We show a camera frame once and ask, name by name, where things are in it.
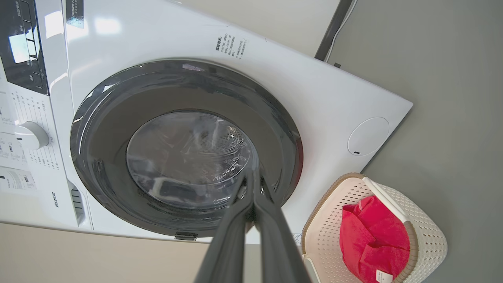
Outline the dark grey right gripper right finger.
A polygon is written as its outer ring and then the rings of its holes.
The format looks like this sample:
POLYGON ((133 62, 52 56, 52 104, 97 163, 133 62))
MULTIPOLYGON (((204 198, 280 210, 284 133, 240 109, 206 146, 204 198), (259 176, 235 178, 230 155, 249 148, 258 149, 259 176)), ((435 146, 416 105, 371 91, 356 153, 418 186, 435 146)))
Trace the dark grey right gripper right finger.
POLYGON ((311 283, 281 207, 275 203, 263 172, 257 172, 255 225, 262 246, 263 283, 311 283))

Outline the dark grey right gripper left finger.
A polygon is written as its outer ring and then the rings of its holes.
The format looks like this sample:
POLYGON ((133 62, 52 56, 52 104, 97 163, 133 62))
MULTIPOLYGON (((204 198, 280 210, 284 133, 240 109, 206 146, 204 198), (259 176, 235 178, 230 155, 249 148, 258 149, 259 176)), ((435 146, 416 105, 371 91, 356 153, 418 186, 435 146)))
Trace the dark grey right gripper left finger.
POLYGON ((248 169, 239 179, 224 217, 203 259, 195 283, 242 283, 244 248, 248 224, 253 222, 256 170, 248 169))

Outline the cream perforated laundry basket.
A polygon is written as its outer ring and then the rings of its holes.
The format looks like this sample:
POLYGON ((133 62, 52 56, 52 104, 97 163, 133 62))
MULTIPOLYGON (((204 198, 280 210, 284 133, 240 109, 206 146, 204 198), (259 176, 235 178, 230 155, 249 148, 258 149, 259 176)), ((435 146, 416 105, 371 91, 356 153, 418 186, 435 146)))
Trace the cream perforated laundry basket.
POLYGON ((392 283, 422 283, 445 260, 444 233, 412 200, 363 174, 347 173, 325 192, 303 228, 302 258, 311 265, 315 283, 362 283, 343 262, 342 208, 374 195, 403 222, 410 240, 408 263, 392 283))

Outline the red garment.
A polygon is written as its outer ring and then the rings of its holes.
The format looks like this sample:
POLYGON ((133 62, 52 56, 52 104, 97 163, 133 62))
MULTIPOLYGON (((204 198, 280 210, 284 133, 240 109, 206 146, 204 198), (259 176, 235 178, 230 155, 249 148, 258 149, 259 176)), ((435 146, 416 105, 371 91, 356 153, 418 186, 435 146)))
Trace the red garment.
POLYGON ((403 222, 376 196, 343 206, 340 247, 347 269, 363 283, 378 283, 377 269, 396 279, 410 256, 403 222))

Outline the round white filter cover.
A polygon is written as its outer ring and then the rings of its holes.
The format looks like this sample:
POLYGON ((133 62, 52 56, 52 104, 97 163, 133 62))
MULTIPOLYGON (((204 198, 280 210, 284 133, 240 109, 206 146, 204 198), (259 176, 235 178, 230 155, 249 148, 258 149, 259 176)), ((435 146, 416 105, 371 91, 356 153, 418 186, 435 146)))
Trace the round white filter cover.
POLYGON ((358 125, 347 141, 348 151, 356 156, 375 152, 385 143, 390 125, 385 118, 370 118, 358 125))

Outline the white front-load washing machine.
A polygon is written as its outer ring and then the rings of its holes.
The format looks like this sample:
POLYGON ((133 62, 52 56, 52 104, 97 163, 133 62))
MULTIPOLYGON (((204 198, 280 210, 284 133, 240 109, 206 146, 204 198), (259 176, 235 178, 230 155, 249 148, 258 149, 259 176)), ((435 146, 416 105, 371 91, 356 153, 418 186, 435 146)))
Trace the white front-load washing machine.
POLYGON ((121 237, 210 242, 212 237, 168 236, 136 227, 104 208, 83 185, 70 150, 77 109, 116 73, 168 59, 208 61, 246 75, 268 90, 294 120, 303 145, 300 180, 280 205, 291 233, 301 233, 324 190, 338 176, 361 172, 380 149, 351 154, 347 141, 370 118, 385 118, 390 133, 412 102, 173 0, 83 0, 84 29, 66 23, 65 0, 35 0, 49 95, 7 82, 0 58, 0 166, 29 171, 52 191, 72 183, 86 198, 92 230, 121 237), (15 127, 40 125, 49 144, 24 150, 15 127))

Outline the round dark washing machine door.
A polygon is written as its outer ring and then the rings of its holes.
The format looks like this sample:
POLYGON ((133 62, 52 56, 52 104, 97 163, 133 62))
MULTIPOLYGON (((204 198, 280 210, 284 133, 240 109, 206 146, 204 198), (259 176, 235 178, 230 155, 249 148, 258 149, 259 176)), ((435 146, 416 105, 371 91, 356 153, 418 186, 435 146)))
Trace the round dark washing machine door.
POLYGON ((74 168, 110 213, 154 233, 212 237, 246 173, 259 168, 284 204, 303 145, 284 106, 250 77, 208 61, 168 59, 122 70, 76 111, 74 168))

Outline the white detergent drawer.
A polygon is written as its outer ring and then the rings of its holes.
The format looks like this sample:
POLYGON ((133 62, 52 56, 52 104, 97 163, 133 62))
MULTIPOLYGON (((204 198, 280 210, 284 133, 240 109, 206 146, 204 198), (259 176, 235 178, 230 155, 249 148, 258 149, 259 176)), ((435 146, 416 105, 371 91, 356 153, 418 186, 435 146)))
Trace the white detergent drawer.
POLYGON ((32 193, 0 192, 0 223, 56 230, 92 230, 85 196, 72 184, 52 191, 36 185, 32 193))

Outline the white printed drawer sticker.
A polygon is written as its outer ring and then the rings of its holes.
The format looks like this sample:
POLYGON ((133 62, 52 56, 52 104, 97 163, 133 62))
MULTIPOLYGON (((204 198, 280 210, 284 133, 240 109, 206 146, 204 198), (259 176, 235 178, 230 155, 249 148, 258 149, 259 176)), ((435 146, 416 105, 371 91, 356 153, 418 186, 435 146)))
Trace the white printed drawer sticker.
POLYGON ((37 190, 29 171, 0 166, 0 192, 27 194, 37 190))

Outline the white round control knob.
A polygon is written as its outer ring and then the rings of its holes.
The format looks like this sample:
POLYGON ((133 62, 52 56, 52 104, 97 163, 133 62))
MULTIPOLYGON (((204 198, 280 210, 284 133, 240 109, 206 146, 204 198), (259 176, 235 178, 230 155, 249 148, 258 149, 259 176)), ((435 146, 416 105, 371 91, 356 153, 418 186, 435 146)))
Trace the white round control knob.
POLYGON ((17 125, 14 133, 24 150, 36 151, 49 144, 48 134, 33 121, 17 125))

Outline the black skirting strip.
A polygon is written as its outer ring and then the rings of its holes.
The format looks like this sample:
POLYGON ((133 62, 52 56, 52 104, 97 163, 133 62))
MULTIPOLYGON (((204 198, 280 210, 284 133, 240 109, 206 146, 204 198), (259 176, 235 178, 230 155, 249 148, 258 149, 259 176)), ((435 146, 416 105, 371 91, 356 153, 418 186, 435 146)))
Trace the black skirting strip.
POLYGON ((334 48, 335 39, 352 14, 352 11, 354 11, 357 1, 358 0, 339 1, 316 55, 314 56, 315 59, 328 62, 329 56, 332 54, 332 49, 334 48))

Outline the small black machine sticker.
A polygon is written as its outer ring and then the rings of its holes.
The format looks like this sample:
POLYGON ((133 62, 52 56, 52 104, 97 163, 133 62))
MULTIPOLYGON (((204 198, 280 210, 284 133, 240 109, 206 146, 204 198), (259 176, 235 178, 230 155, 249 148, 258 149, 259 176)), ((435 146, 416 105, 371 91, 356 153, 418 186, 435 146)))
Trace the small black machine sticker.
POLYGON ((66 23, 84 29, 83 0, 65 0, 66 23))

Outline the black glossy display panel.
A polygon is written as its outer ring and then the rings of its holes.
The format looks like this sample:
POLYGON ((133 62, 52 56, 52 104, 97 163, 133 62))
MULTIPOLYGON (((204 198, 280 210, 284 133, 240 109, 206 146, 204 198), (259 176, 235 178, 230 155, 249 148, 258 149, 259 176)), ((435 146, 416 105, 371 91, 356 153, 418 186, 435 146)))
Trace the black glossy display panel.
POLYGON ((49 95, 35 0, 0 0, 0 58, 7 82, 49 95))

